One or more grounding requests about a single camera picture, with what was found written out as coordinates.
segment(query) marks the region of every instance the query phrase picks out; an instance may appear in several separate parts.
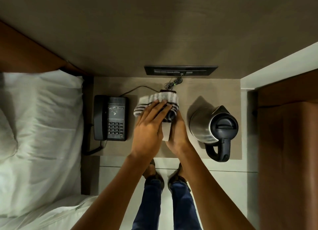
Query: black and white striped cloth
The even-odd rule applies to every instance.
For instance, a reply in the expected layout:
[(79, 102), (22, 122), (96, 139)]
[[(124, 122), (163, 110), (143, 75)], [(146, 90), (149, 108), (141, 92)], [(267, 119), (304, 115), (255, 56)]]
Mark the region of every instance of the black and white striped cloth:
[(172, 122), (176, 118), (177, 111), (179, 110), (179, 98), (174, 92), (160, 92), (153, 95), (140, 97), (139, 102), (133, 111), (133, 115), (138, 117), (141, 112), (156, 99), (158, 99), (159, 102), (162, 100), (167, 100), (167, 103), (172, 105), (171, 110), (163, 120), (163, 122)]

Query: kettle handle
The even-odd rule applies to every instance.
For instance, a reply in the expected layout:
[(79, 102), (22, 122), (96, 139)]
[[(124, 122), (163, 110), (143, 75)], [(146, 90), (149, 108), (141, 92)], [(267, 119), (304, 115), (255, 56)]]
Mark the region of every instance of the kettle handle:
[(205, 144), (205, 150), (208, 156), (217, 162), (226, 162), (230, 158), (231, 140), (227, 138), (220, 139), (217, 143), (217, 153), (213, 145)]

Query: telephone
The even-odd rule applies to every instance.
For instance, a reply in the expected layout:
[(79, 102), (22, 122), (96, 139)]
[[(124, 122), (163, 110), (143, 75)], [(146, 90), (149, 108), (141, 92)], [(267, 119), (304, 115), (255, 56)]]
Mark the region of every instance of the telephone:
[(94, 139), (125, 141), (127, 139), (128, 110), (127, 97), (95, 95)]

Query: black wall socket panel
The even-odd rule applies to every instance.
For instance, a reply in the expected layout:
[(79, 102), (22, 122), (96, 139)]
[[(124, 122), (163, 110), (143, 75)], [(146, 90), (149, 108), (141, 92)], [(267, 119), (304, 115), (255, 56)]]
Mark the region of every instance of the black wall socket panel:
[(145, 65), (147, 75), (157, 76), (207, 76), (217, 69), (213, 66)]

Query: blue jeans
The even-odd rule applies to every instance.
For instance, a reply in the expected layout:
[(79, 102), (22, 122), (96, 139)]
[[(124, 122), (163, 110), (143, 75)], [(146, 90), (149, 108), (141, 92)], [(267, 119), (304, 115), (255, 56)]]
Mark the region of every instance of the blue jeans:
[[(133, 222), (132, 230), (157, 230), (160, 215), (160, 180), (145, 185), (141, 204)], [(193, 198), (187, 184), (174, 182), (171, 185), (173, 201), (173, 222), (175, 230), (201, 229)]]

